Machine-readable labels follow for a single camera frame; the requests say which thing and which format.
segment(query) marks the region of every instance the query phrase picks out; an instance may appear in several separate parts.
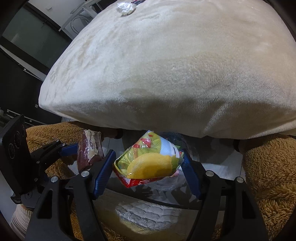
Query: black device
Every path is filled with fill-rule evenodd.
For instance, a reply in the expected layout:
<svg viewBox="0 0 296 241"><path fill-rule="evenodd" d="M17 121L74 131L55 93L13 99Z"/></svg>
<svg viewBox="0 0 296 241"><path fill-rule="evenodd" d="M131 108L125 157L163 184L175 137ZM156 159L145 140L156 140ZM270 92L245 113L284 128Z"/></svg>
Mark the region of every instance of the black device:
<svg viewBox="0 0 296 241"><path fill-rule="evenodd" d="M104 192L116 159L115 152L110 150L103 161L71 179L49 178L45 170L62 155L77 150L77 146L67 147L56 140L30 154L23 123L24 116L16 117L0 134L0 170L14 192L11 199L33 211L25 240L77 240L70 221L73 199L83 239L107 240L92 200ZM243 179L221 179L214 172L206 171L200 162L192 161L186 150L184 153L187 167L183 166L183 172L192 193L198 193L195 195L202 202L187 240L211 240L220 198L226 196L219 240L267 241L261 213Z"/></svg>

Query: brown fleece fabric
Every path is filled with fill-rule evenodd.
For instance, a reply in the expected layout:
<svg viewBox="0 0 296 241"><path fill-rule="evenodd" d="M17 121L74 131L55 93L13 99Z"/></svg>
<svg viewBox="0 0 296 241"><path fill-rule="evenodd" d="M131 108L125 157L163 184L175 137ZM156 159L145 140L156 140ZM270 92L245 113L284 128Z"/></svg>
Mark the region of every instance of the brown fleece fabric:
<svg viewBox="0 0 296 241"><path fill-rule="evenodd" d="M113 138L117 135L116 129L91 126L78 121L62 122L54 125L33 126L26 130L29 151L32 152L57 139L67 145L77 143L81 139L81 133L84 129L101 131L102 141L104 136ZM59 159L46 170L46 174L49 177L58 176L61 179L71 178L74 176L74 173L68 168L68 165L73 164L74 160L75 158L71 157L63 158L62 160ZM70 217L74 236L77 239L83 240L74 204L72 205L71 210ZM104 224L103 229L108 240L127 241L127 239L115 233L113 230L110 230Z"/></svg>
<svg viewBox="0 0 296 241"><path fill-rule="evenodd" d="M27 129L27 142L30 152L44 144L60 139L63 143L77 143L83 129L92 129L109 137L116 136L111 129L105 133L98 127L79 122L64 122L55 125L35 126ZM269 135L255 139L243 140L239 149L244 155L243 167L246 182L251 188L262 212L268 235L272 240L283 228L291 216L296 203L296 140L285 135ZM74 159L56 161L46 172L48 176L61 179L70 178L73 172L67 167ZM83 240L75 209L72 208L71 222L76 238ZM108 240L127 241L103 225ZM213 238L218 238L221 227L217 228Z"/></svg>

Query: metal screw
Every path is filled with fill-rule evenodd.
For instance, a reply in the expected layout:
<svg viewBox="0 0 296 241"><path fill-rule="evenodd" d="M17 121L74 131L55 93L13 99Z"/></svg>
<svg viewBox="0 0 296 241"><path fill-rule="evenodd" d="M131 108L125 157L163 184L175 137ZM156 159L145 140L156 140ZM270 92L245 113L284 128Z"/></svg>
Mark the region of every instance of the metal screw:
<svg viewBox="0 0 296 241"><path fill-rule="evenodd" d="M237 178L237 182L238 182L238 183L243 183L243 182L244 182L244 179L241 178L241 177L238 177L238 178Z"/></svg>
<svg viewBox="0 0 296 241"><path fill-rule="evenodd" d="M212 177L214 176L214 173L212 171L206 171L205 174L208 176L208 177Z"/></svg>
<svg viewBox="0 0 296 241"><path fill-rule="evenodd" d="M55 183L58 179L59 179L58 177L54 176L54 177L52 177L52 178L50 179L50 181L51 181L52 183Z"/></svg>
<svg viewBox="0 0 296 241"><path fill-rule="evenodd" d="M81 173L81 176L83 176L83 177L87 177L88 175L89 175L89 171L83 171Z"/></svg>

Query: white plush bedspread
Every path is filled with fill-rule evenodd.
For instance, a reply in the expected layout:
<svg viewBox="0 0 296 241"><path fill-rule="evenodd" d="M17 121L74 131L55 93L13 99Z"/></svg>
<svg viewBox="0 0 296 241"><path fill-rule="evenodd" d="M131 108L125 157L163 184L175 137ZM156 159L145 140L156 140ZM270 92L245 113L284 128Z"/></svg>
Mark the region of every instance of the white plush bedspread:
<svg viewBox="0 0 296 241"><path fill-rule="evenodd" d="M110 5L44 81L40 107L88 124L246 139L296 133L296 43L262 0Z"/></svg>

